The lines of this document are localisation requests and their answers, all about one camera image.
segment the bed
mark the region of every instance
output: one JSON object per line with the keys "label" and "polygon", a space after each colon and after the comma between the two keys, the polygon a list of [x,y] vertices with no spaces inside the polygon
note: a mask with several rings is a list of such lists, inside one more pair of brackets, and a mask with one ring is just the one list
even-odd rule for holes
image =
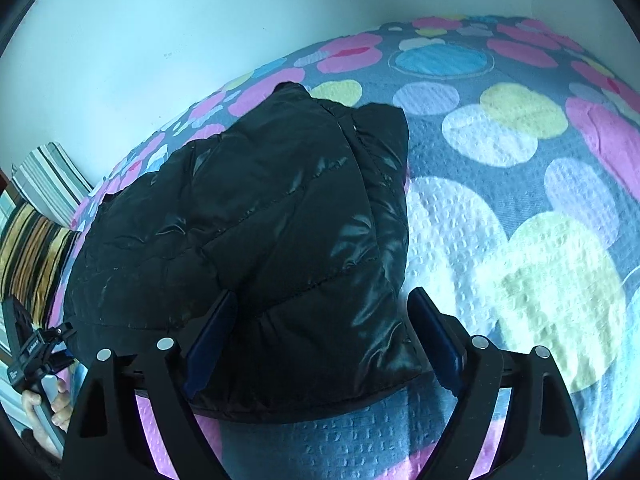
{"label": "bed", "polygon": [[[410,127],[410,248],[404,298],[499,347],[551,349],[577,411],[591,478],[640,418],[640,96],[544,23],[495,16],[387,23],[277,59],[225,84],[133,149],[85,199],[86,234],[105,194],[219,134],[283,81],[313,96],[402,107]],[[66,264],[50,322],[62,318]],[[74,373],[76,391],[83,377]],[[175,477],[145,399],[160,472]],[[474,474],[486,472],[501,395]],[[198,418],[231,478],[408,480],[455,405],[426,372],[359,412],[283,426]]]}

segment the black puffer jacket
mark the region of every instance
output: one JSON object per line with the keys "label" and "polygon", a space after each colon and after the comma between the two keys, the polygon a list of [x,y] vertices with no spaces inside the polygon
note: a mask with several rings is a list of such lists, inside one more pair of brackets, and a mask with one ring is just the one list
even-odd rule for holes
{"label": "black puffer jacket", "polygon": [[68,282],[70,349],[149,348],[223,288],[239,318],[197,413],[322,418],[420,373],[401,320],[408,127],[283,84],[228,131],[108,196]]}

